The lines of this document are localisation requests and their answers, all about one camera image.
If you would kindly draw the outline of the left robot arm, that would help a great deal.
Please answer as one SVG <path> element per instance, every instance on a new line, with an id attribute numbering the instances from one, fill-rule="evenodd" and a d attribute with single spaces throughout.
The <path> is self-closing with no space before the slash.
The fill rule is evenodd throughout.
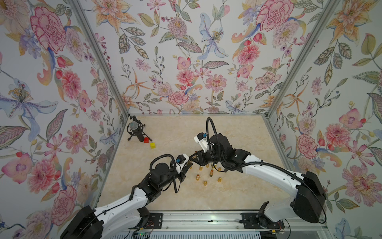
<path id="1" fill-rule="evenodd" d="M 149 165 L 149 173 L 130 194 L 103 207 L 82 208 L 61 234 L 62 239 L 109 239 L 130 228 L 141 228 L 149 219 L 146 206 L 176 181 L 183 182 L 192 166 L 189 157 L 164 154 Z"/>

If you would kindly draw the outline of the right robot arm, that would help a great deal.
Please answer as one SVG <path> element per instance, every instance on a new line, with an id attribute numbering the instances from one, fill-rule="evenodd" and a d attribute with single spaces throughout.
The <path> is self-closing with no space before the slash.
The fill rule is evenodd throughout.
<path id="1" fill-rule="evenodd" d="M 221 164 L 223 172 L 238 171 L 261 178 L 289 194 L 289 198 L 264 202 L 255 216 L 243 222 L 270 229 L 291 218 L 309 223 L 325 224 L 327 199 L 318 176 L 312 172 L 298 173 L 261 160 L 250 152 L 233 148 L 226 136 L 217 132 L 212 118 L 206 120 L 206 132 L 194 138 L 201 150 L 190 160 L 199 166 Z"/>

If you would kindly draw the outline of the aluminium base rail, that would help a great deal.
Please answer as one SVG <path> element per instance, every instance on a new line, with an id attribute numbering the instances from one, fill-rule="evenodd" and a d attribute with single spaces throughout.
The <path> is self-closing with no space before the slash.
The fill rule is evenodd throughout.
<path id="1" fill-rule="evenodd" d="M 114 213 L 92 213 L 63 239 L 331 239 L 326 226 L 300 219 L 269 228 L 255 224 L 255 211 L 136 211 L 111 221 Z"/>

